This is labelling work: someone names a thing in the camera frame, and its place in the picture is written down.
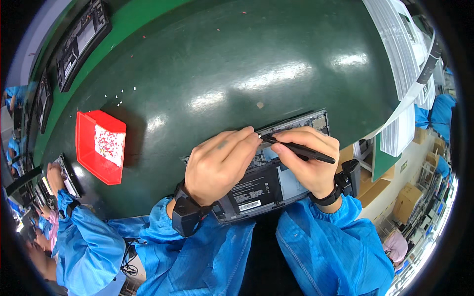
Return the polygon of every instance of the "workstation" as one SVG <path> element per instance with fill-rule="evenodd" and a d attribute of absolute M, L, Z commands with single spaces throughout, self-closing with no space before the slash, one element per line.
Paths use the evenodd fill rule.
<path fill-rule="evenodd" d="M 428 259 L 456 196 L 449 129 L 438 131 L 428 115 L 439 95 L 454 101 L 456 90 L 425 20 L 398 0 L 279 0 L 270 7 L 246 0 L 70 1 L 38 48 L 21 124 L 13 128 L 23 139 L 14 159 L 21 174 L 2 183 L 19 207 L 17 231 L 31 224 L 31 211 L 57 207 L 46 178 L 50 162 L 61 164 L 69 194 L 100 220 L 141 217 L 173 195 L 186 156 L 207 139 L 245 126 L 272 133 L 310 126 L 339 141 L 336 173 L 347 161 L 359 163 L 356 178 L 348 177 L 359 218 L 376 226 L 381 242 L 400 232 L 414 244 L 389 289 L 395 295 Z M 299 123 L 285 124 L 292 120 Z M 109 134 L 97 136 L 90 124 L 123 134 L 115 138 L 118 160 L 97 142 L 93 148 Z M 2 119 L 4 143 L 7 125 Z M 5 147 L 2 162 L 11 166 Z M 257 150 L 267 162 L 269 147 Z M 298 193 L 303 198 L 307 190 Z M 260 215 L 262 203 L 248 210 Z M 245 209 L 228 206 L 238 207 L 235 214 L 213 209 L 220 222 L 238 220 Z"/>

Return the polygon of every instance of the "cardboard box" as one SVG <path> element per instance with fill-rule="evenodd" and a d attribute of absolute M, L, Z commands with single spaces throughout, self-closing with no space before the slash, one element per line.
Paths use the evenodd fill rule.
<path fill-rule="evenodd" d="M 426 129 L 422 129 L 421 127 L 415 128 L 415 137 L 413 138 L 412 142 L 416 144 L 423 144 L 425 142 L 426 137 L 428 136 L 428 131 Z"/>
<path fill-rule="evenodd" d="M 443 139 L 436 138 L 435 144 L 433 145 L 433 153 L 444 155 L 445 147 L 446 147 L 446 142 Z"/>
<path fill-rule="evenodd" d="M 431 165 L 433 165 L 436 168 L 438 166 L 438 162 L 439 162 L 439 155 L 434 154 L 433 152 L 428 152 L 428 154 L 426 154 L 426 159 L 425 160 L 427 162 L 431 163 Z"/>
<path fill-rule="evenodd" d="M 378 179 L 372 183 L 372 173 L 361 168 L 360 170 L 360 189 L 357 199 L 362 203 L 362 207 L 367 207 L 379 194 L 390 185 L 390 181 Z"/>
<path fill-rule="evenodd" d="M 423 192 L 419 191 L 418 188 L 412 184 L 407 183 L 398 193 L 397 201 L 393 207 L 393 215 L 406 225 L 413 209 L 421 200 L 422 196 Z"/>

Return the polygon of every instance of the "wrist strap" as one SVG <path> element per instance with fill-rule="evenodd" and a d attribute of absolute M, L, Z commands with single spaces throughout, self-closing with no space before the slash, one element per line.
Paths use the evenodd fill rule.
<path fill-rule="evenodd" d="M 70 204 L 67 205 L 66 207 L 66 213 L 67 213 L 67 216 L 69 218 L 72 217 L 73 215 L 73 210 L 77 207 L 77 206 L 80 206 L 81 203 L 77 201 L 77 199 L 73 199 L 73 202 L 71 202 Z M 63 210 L 59 210 L 59 215 L 61 217 L 61 219 L 64 219 L 66 218 L 66 216 L 64 215 L 64 211 Z"/>
<path fill-rule="evenodd" d="M 341 187 L 339 187 L 337 183 L 334 182 L 334 189 L 331 191 L 331 193 L 329 193 L 328 196 L 320 199 L 320 198 L 316 198 L 316 196 L 314 196 L 314 194 L 310 192 L 310 199 L 312 202 L 320 206 L 329 206 L 336 202 L 336 200 L 339 198 L 341 193 L 342 193 Z"/>

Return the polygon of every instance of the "finger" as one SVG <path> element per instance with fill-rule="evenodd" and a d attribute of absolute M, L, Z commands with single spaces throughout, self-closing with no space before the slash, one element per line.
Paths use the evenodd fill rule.
<path fill-rule="evenodd" d="M 271 148 L 276 154 L 278 154 L 281 162 L 287 166 L 295 176 L 310 174 L 310 164 L 296 156 L 296 154 L 288 147 L 277 143 L 273 144 Z"/>
<path fill-rule="evenodd" d="M 293 142 L 295 144 L 304 145 L 308 148 L 331 156 L 332 158 L 335 158 L 339 151 L 335 147 L 327 145 L 310 132 L 289 131 L 287 133 L 275 135 L 275 139 L 283 143 Z"/>
<path fill-rule="evenodd" d="M 234 150 L 237 144 L 240 141 L 246 139 L 249 135 L 255 139 L 258 139 L 258 135 L 254 133 L 254 128 L 251 126 L 245 127 L 240 131 L 230 134 L 220 143 L 218 143 L 212 150 L 210 150 L 207 155 L 212 155 L 212 158 L 216 161 L 224 161 L 230 153 Z"/>
<path fill-rule="evenodd" d="M 256 133 L 251 133 L 245 139 L 237 143 L 235 148 L 223 161 L 222 169 L 225 171 L 233 171 L 235 174 L 240 174 L 243 167 L 248 167 L 261 143 L 262 139 L 259 139 Z"/>
<path fill-rule="evenodd" d="M 328 136 L 328 135 L 320 132 L 317 129 L 314 129 L 311 126 L 301 126 L 301 127 L 293 128 L 291 130 L 283 131 L 283 132 L 277 133 L 277 134 L 284 134 L 284 133 L 288 133 L 288 132 L 308 132 L 308 133 L 312 133 L 313 135 L 315 135 L 318 139 L 320 139 L 321 141 L 323 141 L 327 145 L 330 145 L 330 146 L 332 146 L 332 147 L 339 150 L 339 141 L 337 139 L 335 139 L 331 136 Z"/>

